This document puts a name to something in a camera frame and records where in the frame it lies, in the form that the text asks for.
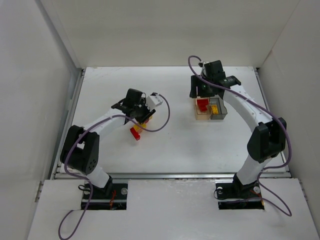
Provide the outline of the red lego brick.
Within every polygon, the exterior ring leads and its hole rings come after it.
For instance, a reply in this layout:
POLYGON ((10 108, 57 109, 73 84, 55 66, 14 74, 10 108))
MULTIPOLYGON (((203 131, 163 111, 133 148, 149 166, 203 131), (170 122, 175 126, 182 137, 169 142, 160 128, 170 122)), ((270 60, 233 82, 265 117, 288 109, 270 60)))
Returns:
POLYGON ((206 112, 208 110, 209 100, 207 98, 197 98, 196 105, 198 106, 200 112, 206 112))

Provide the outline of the red and yellow lego stack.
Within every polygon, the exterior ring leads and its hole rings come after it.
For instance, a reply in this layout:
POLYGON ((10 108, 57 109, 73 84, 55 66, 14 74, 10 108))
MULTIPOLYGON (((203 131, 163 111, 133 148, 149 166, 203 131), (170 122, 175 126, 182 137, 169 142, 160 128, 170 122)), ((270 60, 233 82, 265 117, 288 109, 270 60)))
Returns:
MULTIPOLYGON (((148 122, 152 119, 153 117, 149 117, 144 123, 140 123, 140 125, 143 127, 143 128, 146 128, 147 127, 147 124, 148 122)), ((142 133, 143 129, 140 128, 139 126, 137 125, 133 125, 133 127, 130 128, 130 133, 132 134, 132 136, 134 137, 134 139, 136 141, 139 141, 141 139, 141 133, 142 133)))

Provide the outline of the yellow lego brick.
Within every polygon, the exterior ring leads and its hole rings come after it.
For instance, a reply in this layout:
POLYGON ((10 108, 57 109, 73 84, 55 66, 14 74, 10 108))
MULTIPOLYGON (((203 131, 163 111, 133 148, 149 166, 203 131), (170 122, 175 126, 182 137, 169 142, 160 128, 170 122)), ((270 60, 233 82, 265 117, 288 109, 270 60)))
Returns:
POLYGON ((210 108, 213 115, 219 115, 219 109, 216 104, 211 105, 210 108))

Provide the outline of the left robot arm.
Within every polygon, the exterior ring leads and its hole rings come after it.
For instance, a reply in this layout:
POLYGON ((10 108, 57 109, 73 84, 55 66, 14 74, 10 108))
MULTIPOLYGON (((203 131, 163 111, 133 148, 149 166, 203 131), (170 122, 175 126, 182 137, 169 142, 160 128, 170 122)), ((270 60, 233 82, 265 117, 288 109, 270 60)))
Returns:
POLYGON ((107 113, 91 124, 72 125, 68 129, 60 154, 61 163, 80 172, 98 193, 107 196, 112 191, 113 180, 98 166, 100 140, 124 126, 129 119, 143 126, 162 103, 163 100, 156 93, 143 96, 142 91, 130 88, 125 98, 113 104, 107 113))

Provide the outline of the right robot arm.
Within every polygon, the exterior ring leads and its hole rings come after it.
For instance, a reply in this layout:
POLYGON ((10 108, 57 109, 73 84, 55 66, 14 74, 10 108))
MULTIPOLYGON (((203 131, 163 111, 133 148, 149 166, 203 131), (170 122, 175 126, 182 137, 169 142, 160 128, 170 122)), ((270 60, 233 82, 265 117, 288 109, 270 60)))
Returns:
POLYGON ((200 60, 198 65, 201 72, 191 76, 190 98, 218 97, 236 110, 251 131, 243 166, 234 174, 231 183, 216 185, 217 198, 245 200, 259 197, 260 193, 254 189, 261 187, 258 180, 262 172, 289 144, 287 123, 257 104, 237 77, 226 76, 220 60, 200 60))

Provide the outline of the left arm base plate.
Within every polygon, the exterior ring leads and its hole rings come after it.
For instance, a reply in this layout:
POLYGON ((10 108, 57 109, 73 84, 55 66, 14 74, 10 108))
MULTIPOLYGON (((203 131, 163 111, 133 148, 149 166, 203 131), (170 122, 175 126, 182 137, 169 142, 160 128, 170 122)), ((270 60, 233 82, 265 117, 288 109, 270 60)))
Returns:
POLYGON ((112 184, 110 190, 105 191, 104 189, 93 186, 93 192, 91 200, 90 196, 90 185, 80 184, 78 189, 82 191, 82 200, 80 207, 82 210, 85 209, 87 202, 89 202, 87 210, 126 210, 127 209, 127 197, 128 197, 128 183, 127 182, 116 182, 112 184))

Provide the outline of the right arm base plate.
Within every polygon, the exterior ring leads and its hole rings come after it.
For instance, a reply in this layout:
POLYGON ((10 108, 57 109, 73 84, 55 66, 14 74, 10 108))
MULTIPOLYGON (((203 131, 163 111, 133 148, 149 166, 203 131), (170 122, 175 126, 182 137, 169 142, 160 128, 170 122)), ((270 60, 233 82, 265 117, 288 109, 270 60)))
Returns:
POLYGON ((257 182, 240 189, 233 182, 215 184, 214 197, 219 210, 264 210, 261 189, 257 182))

